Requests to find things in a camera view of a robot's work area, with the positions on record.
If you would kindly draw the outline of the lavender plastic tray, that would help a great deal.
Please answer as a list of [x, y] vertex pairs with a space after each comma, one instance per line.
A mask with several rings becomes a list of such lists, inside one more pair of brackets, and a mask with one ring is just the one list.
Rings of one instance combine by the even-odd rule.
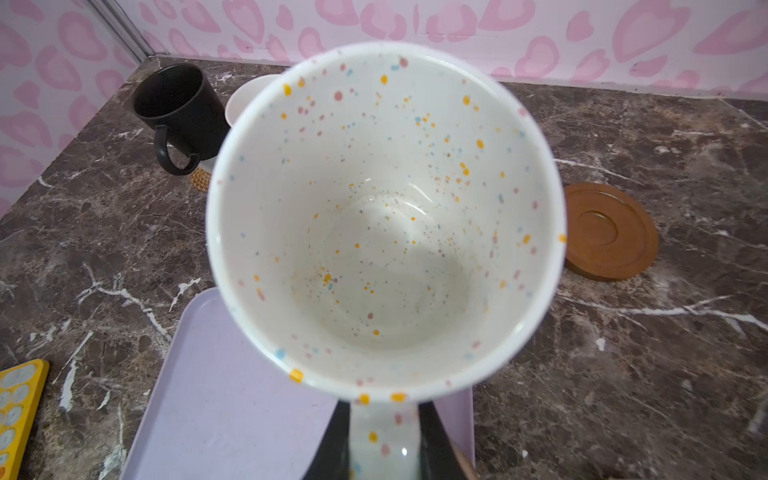
[[474, 454], [470, 373], [486, 356], [456, 312], [348, 285], [197, 295], [185, 309], [130, 451], [127, 479], [302, 479], [338, 401], [349, 479], [422, 479], [419, 405]]

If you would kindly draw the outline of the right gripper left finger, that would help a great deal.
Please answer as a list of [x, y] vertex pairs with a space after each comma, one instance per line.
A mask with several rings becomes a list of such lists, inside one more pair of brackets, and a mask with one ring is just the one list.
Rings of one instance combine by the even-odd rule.
[[350, 478], [350, 404], [338, 401], [303, 480]]

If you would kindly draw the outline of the light blue mug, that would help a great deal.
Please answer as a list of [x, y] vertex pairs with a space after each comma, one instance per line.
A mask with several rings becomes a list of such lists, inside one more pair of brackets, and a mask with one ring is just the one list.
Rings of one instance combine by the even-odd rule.
[[248, 105], [278, 78], [278, 74], [263, 75], [240, 86], [225, 105], [225, 118], [229, 126], [233, 127]]

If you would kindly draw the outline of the woven rattan coaster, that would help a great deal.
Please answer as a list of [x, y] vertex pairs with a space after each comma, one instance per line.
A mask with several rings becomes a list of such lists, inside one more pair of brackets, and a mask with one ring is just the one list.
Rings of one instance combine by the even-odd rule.
[[189, 175], [190, 184], [198, 191], [207, 193], [211, 182], [211, 174], [202, 169], [197, 168]]

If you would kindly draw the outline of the round brown wooden coaster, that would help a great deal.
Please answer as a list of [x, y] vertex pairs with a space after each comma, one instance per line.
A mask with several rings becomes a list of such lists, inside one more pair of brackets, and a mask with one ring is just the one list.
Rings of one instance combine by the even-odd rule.
[[604, 184], [565, 187], [566, 267], [583, 277], [613, 282], [647, 270], [656, 260], [659, 235], [634, 198]]

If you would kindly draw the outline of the black mug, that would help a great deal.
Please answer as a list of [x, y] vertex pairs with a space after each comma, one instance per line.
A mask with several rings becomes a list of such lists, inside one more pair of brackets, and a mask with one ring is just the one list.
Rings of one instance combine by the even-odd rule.
[[203, 70], [191, 63], [149, 75], [132, 95], [132, 110], [154, 132], [159, 165], [175, 176], [215, 158], [230, 131], [224, 105]]

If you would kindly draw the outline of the white speckled mug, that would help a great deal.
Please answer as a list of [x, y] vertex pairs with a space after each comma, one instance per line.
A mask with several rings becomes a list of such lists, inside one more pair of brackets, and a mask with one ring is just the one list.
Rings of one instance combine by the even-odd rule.
[[566, 251], [564, 190], [536, 121], [447, 53], [367, 42], [307, 59], [244, 110], [212, 173], [217, 287], [417, 289], [486, 343], [472, 386], [544, 319]]

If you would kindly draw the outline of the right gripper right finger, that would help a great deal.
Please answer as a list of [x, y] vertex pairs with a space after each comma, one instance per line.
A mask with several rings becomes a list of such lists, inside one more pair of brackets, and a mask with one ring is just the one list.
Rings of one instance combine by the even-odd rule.
[[467, 475], [460, 465], [433, 402], [419, 405], [419, 422], [421, 478], [426, 480], [466, 480]]

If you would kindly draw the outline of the yellow calculator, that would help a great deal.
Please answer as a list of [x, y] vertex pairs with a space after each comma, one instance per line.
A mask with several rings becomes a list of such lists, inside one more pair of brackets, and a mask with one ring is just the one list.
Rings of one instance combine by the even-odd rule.
[[1, 478], [14, 480], [21, 463], [49, 371], [35, 359], [1, 372]]

